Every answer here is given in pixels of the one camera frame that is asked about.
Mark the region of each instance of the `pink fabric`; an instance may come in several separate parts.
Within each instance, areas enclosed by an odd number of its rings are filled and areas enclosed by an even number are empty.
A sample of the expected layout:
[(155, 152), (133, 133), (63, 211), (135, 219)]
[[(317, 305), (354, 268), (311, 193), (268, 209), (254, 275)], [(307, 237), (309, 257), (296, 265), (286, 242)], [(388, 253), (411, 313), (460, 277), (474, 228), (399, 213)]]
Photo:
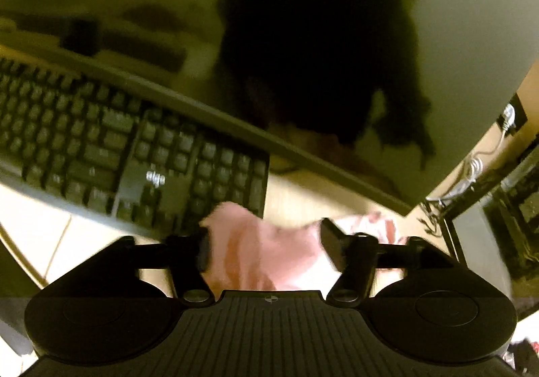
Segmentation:
[[(346, 233), (368, 233), (380, 243), (404, 244), (394, 222), (379, 213), (355, 215), (335, 223)], [(280, 228), (232, 202), (218, 206), (201, 222), (210, 231), (211, 261), (203, 276), (219, 297), (233, 290), (320, 290), (327, 295), (339, 272), (320, 243), (320, 223)], [(400, 271), (378, 274), (383, 285), (400, 279)]]

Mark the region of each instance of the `gray panel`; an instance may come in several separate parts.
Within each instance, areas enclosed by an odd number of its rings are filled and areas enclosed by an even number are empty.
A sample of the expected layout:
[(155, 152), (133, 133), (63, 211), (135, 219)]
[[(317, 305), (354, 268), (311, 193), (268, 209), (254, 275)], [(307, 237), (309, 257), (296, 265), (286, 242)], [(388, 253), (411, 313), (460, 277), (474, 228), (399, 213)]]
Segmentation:
[(355, 310), (325, 304), (318, 292), (303, 298), (228, 291), (215, 306), (188, 310), (153, 350), (107, 367), (77, 367), (45, 358), (27, 377), (200, 376), (511, 376), (501, 360), (441, 367), (403, 357), (382, 344)]

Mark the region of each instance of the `keyboard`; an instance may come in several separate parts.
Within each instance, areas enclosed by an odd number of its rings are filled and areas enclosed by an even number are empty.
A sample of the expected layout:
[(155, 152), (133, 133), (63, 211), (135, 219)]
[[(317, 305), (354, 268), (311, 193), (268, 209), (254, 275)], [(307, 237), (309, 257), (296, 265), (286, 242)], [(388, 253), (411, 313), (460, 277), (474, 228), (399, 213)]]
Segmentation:
[(25, 193), (165, 236), (223, 201), (262, 217), (267, 174), (267, 153), (121, 84), (0, 60), (0, 180)]

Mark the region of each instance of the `aigo logo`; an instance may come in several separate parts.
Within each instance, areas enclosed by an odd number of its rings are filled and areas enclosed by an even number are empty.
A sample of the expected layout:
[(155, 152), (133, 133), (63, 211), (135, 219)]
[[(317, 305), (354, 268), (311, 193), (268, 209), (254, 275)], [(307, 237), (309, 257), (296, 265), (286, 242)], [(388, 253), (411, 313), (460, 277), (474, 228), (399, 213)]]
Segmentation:
[(156, 171), (147, 171), (146, 172), (146, 181), (151, 182), (156, 189), (165, 184), (166, 178), (165, 175), (161, 175)]

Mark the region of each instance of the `power cord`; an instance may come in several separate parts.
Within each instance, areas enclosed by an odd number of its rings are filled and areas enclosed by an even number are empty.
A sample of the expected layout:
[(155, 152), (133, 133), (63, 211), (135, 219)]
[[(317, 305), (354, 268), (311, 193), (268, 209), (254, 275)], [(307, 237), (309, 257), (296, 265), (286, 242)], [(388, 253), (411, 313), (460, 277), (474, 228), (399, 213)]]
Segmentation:
[(500, 135), (500, 141), (494, 149), (489, 152), (474, 152), (465, 159), (464, 163), (464, 175), (458, 181), (451, 190), (449, 190), (445, 195), (442, 195), (439, 198), (426, 198), (428, 202), (437, 202), (442, 203), (443, 201), (448, 201), (462, 195), (468, 188), (478, 179), (479, 175), (483, 173), (484, 164), (479, 155), (492, 155), (494, 154), (503, 143), (503, 139), (511, 125), (515, 122), (515, 109), (511, 104), (507, 104), (503, 111), (503, 124), (502, 132)]

